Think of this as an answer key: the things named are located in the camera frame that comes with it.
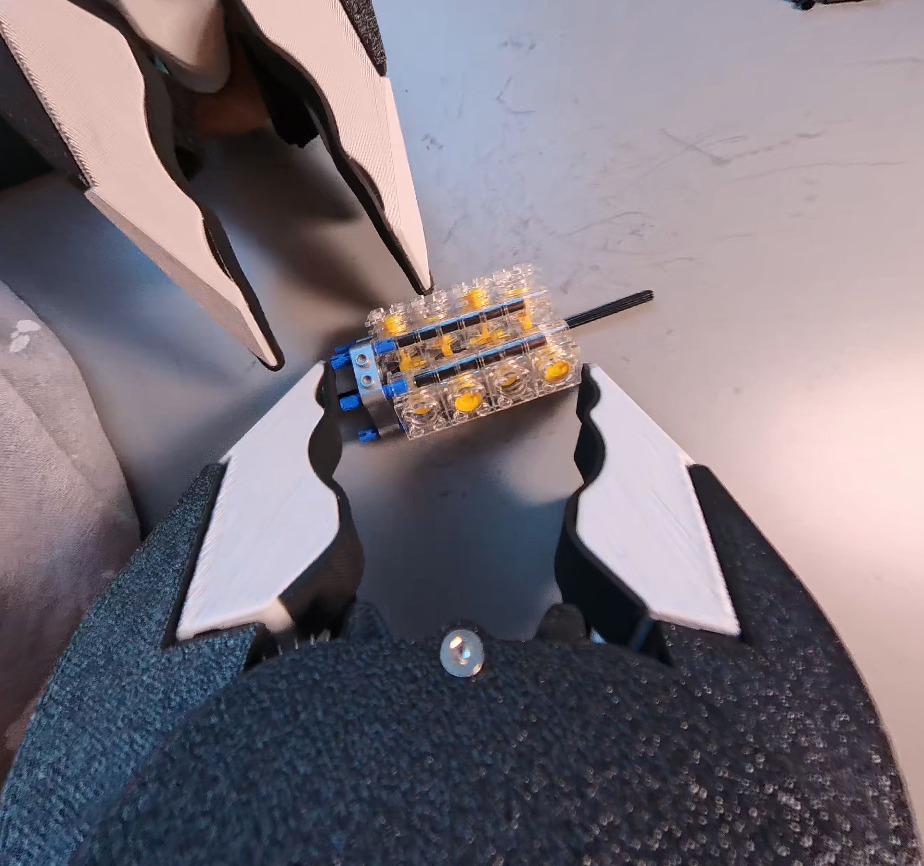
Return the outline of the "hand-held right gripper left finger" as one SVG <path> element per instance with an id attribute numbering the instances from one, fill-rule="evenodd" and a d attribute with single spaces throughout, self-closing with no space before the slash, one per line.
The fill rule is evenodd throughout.
<path id="1" fill-rule="evenodd" d="M 319 362 L 223 456 L 178 641 L 249 624 L 276 636 L 337 628 L 361 581 L 361 544 L 334 480 L 338 413 L 333 371 Z"/>

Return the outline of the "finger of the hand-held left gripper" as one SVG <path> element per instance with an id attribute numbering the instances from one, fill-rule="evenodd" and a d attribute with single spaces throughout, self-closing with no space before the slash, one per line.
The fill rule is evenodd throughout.
<path id="1" fill-rule="evenodd" d="M 1 0 L 2 53 L 87 200 L 266 368 L 283 352 L 217 216 L 179 165 L 165 75 L 94 0 Z"/>
<path id="2" fill-rule="evenodd" d="M 391 82 L 341 0 L 238 0 L 256 60 L 290 89 L 386 248 L 433 291 L 422 217 Z"/>

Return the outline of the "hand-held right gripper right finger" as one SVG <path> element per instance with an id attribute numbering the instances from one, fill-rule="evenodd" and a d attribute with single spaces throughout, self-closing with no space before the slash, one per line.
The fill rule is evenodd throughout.
<path id="1" fill-rule="evenodd" d="M 694 461 L 601 367 L 578 388 L 581 485 L 563 523 L 563 599 L 603 643 L 658 624 L 733 639 L 741 625 L 696 493 Z"/>

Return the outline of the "clear toy brick engine model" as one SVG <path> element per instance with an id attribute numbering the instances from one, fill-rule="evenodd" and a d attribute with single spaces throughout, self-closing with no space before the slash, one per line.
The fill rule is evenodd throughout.
<path id="1" fill-rule="evenodd" d="M 573 329 L 653 297 L 641 290 L 561 317 L 538 270 L 518 264 L 372 310 L 366 335 L 329 359 L 355 381 L 340 409 L 368 414 L 362 442 L 398 432 L 418 440 L 548 397 L 580 382 Z"/>

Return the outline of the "grey desk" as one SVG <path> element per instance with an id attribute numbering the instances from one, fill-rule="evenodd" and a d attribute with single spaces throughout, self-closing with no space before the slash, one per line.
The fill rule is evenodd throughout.
<path id="1" fill-rule="evenodd" d="M 922 0 L 372 0 L 431 269 L 526 261 L 832 621 L 922 828 Z M 193 182 L 271 373 L 78 191 L 2 193 L 2 281 L 83 374 L 142 532 L 409 286 L 321 144 Z"/>

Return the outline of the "person's left hand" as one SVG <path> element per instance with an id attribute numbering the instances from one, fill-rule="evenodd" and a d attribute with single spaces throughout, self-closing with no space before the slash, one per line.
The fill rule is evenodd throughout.
<path id="1" fill-rule="evenodd" d="M 192 93 L 191 120 L 204 139 L 243 136 L 271 127 L 284 143 L 305 147 L 318 136 L 304 102 L 273 77 L 253 75 L 248 64 L 235 68 L 223 88 Z"/>

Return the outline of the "person in grey hoodie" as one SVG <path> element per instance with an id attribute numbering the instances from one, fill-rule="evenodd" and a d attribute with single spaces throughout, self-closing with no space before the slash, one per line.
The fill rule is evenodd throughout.
<path id="1" fill-rule="evenodd" d="M 83 377 L 1 285 L 1 780 L 75 629 L 141 541 Z"/>

